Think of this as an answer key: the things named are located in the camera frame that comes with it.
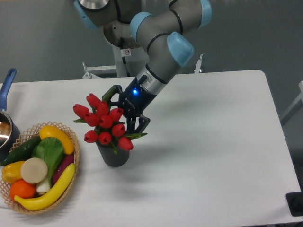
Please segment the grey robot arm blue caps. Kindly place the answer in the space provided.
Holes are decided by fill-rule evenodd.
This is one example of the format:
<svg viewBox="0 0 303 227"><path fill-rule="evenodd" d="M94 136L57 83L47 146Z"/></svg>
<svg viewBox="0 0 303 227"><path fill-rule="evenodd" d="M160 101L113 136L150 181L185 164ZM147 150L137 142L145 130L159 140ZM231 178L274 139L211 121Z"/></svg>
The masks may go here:
<svg viewBox="0 0 303 227"><path fill-rule="evenodd" d="M87 28L102 27L112 46L118 77L132 77L127 88L114 86L128 133L149 124L144 109L186 66L194 54L183 34L207 25L212 7L207 0L170 0L169 10L153 16L140 0L76 0L74 6Z"/></svg>

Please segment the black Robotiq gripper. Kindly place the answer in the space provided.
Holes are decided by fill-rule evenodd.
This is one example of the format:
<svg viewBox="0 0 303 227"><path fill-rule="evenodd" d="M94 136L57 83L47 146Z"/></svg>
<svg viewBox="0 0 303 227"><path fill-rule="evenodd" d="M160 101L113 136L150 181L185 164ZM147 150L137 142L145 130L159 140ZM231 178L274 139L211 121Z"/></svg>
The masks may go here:
<svg viewBox="0 0 303 227"><path fill-rule="evenodd" d="M143 133L151 122L150 118L142 113L156 95L142 86L146 79L147 75L143 75L140 79L135 77L124 91L121 85L113 85L102 96L101 100L107 103L109 109L113 106L123 109L123 116L126 118L126 134ZM112 101L116 94L118 94L118 100Z"/></svg>

